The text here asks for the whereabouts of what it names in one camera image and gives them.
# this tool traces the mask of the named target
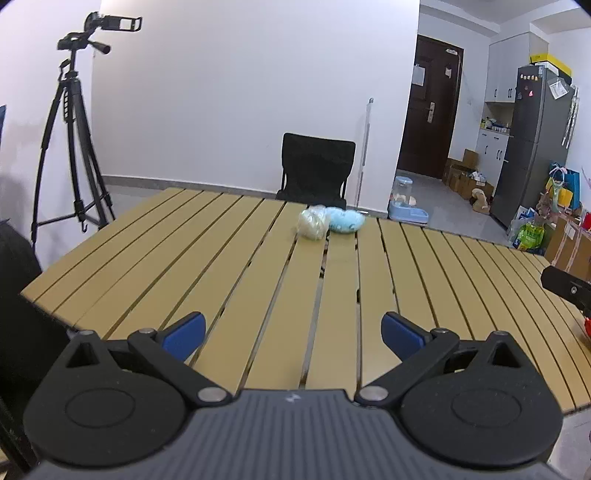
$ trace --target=blue rubber pad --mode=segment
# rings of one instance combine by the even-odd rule
[[[162,342],[162,348],[181,362],[203,343],[205,339],[205,317],[196,314],[188,322],[169,334]]]
[[[382,318],[382,340],[403,362],[425,346],[425,339],[390,315]]]

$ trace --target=white cabinet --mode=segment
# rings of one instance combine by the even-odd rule
[[[533,33],[507,38],[489,47],[486,102],[515,103],[517,70],[529,65],[530,55],[548,52],[548,44]]]
[[[503,168],[503,159],[505,158],[508,142],[509,135],[483,129],[478,133],[478,143],[476,144],[476,151],[478,152],[477,168],[486,177],[486,181],[495,187],[495,190]]]

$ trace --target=door frame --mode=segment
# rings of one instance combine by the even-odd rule
[[[419,39],[421,39],[423,41],[435,43],[435,44],[441,45],[446,48],[451,48],[453,50],[456,50],[457,56],[460,60],[459,64],[458,64],[458,70],[457,70],[457,80],[456,80],[456,84],[454,85],[453,106],[452,106],[452,112],[450,113],[450,118],[449,118],[450,126],[449,126],[448,134],[446,136],[446,138],[448,140],[446,141],[447,153],[446,153],[445,160],[447,161],[447,158],[449,158],[449,149],[452,146],[453,131],[456,126],[457,106],[460,102],[460,88],[462,87],[462,71],[463,71],[463,65],[464,65],[464,49],[460,48],[460,47],[456,47],[455,45],[452,45],[451,43],[447,43],[447,42],[444,42],[441,40],[437,40],[436,38],[431,38],[431,37],[427,37],[426,35],[420,35],[420,34],[417,34],[417,45],[418,45]]]

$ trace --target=door handle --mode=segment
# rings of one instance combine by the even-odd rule
[[[427,117],[427,123],[433,123],[433,115],[435,114],[435,102],[431,102],[431,106],[429,107],[429,116]]]

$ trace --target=gray baseboard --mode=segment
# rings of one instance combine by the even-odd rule
[[[213,185],[209,183],[196,183],[192,181],[148,179],[146,177],[123,177],[119,175],[103,175],[107,185],[117,185],[121,187],[135,187],[140,189],[164,190],[171,187],[190,189],[190,190],[208,190],[210,192],[232,193],[234,195],[248,195],[250,197],[259,197],[264,199],[274,199],[274,192],[263,192],[261,190],[239,189],[235,187],[226,187],[223,185]],[[368,212],[372,216],[387,218],[386,212],[376,212],[374,210],[360,209]]]

